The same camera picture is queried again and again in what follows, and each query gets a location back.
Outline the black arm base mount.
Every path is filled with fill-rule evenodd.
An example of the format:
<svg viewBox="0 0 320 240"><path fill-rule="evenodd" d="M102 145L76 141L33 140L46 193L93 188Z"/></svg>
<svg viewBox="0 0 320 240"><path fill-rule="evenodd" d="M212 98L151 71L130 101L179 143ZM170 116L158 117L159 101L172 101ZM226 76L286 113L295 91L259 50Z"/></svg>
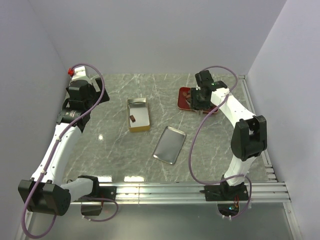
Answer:
<svg viewBox="0 0 320 240"><path fill-rule="evenodd" d="M249 199L249 192L244 183L236 186L229 186L227 182L222 182L220 185L205 185L204 189L199 192L205 195L207 202L247 201Z"/></svg>

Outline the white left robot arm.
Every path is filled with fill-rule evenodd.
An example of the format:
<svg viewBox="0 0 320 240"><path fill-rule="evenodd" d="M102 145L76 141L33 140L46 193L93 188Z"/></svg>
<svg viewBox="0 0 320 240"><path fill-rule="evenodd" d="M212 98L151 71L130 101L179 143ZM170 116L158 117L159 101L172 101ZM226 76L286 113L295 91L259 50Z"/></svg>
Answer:
<svg viewBox="0 0 320 240"><path fill-rule="evenodd" d="M89 201L100 197L99 180L95 176L81 175L70 183L62 183L69 157L90 120L91 111L110 99L102 76L96 78L99 90L95 89L86 74L88 66L78 63L69 69L68 98L58 114L51 143L31 178L21 180L18 185L24 212L63 216L72 202L82 197Z"/></svg>

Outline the silver tin lid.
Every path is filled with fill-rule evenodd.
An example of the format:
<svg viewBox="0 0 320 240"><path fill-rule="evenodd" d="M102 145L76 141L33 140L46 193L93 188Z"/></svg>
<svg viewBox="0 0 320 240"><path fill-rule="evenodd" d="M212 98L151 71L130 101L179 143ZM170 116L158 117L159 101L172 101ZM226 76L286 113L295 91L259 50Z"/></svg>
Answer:
<svg viewBox="0 0 320 240"><path fill-rule="evenodd" d="M152 156L164 163L174 165L186 139L186 133L166 126Z"/></svg>

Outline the brown chocolate piece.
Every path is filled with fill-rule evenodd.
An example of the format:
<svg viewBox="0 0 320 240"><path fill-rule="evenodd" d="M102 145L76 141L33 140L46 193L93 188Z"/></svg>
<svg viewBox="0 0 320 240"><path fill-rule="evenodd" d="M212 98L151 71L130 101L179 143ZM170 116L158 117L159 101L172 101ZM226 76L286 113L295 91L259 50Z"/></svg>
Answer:
<svg viewBox="0 0 320 240"><path fill-rule="evenodd" d="M136 118L133 115L130 115L129 119L131 120L132 123L136 122Z"/></svg>

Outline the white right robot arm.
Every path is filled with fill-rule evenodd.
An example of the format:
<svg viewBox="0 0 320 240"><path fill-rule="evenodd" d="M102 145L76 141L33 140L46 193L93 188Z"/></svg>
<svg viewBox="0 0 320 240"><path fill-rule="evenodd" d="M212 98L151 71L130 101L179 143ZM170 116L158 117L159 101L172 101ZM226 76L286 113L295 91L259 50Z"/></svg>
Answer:
<svg viewBox="0 0 320 240"><path fill-rule="evenodd" d="M233 156L220 187L221 196L231 200L238 193L237 187L244 183L252 163L268 146L267 120L244 107L234 97L233 88L221 80L215 81L208 69L196 73L195 80L197 86L190 90L190 108L209 110L205 119L220 110L233 127L230 142Z"/></svg>

